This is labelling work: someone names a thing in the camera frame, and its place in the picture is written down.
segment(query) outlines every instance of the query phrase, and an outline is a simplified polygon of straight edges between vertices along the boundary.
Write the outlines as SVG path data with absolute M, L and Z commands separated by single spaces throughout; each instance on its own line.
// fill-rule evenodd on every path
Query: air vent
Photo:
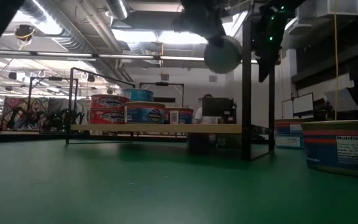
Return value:
M 209 76 L 209 82 L 218 82 L 218 76 L 217 75 L 210 75 Z
M 169 81 L 169 75 L 161 73 L 161 81 Z

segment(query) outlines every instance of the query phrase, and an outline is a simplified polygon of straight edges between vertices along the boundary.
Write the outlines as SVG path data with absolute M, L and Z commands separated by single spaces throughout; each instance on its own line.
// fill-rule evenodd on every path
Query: ductwork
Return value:
M 129 15 L 129 6 L 126 0 L 107 0 L 107 7 L 114 19 L 123 20 Z
M 76 53 L 96 53 L 92 45 L 52 1 L 26 0 L 20 11 L 33 17 L 39 23 L 47 24 L 49 20 L 54 20 L 62 28 L 61 35 L 69 36 L 70 38 L 53 38 L 53 40 L 67 49 L 67 51 Z M 94 62 L 85 63 L 94 67 L 98 73 L 105 75 L 112 74 L 117 79 L 122 80 L 120 74 L 103 59 L 98 58 Z

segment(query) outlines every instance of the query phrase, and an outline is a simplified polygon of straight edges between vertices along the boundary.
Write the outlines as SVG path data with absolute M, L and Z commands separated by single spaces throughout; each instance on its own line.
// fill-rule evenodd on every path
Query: wooden board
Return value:
M 240 124 L 72 124 L 79 131 L 240 134 Z

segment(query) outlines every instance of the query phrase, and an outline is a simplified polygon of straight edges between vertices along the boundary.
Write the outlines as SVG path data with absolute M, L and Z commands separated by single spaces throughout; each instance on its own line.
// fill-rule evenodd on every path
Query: whiteboard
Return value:
M 287 100 L 282 102 L 282 106 L 283 106 L 283 118 L 292 119 L 293 118 L 292 100 Z
M 313 94 L 307 94 L 293 100 L 293 113 L 313 111 Z

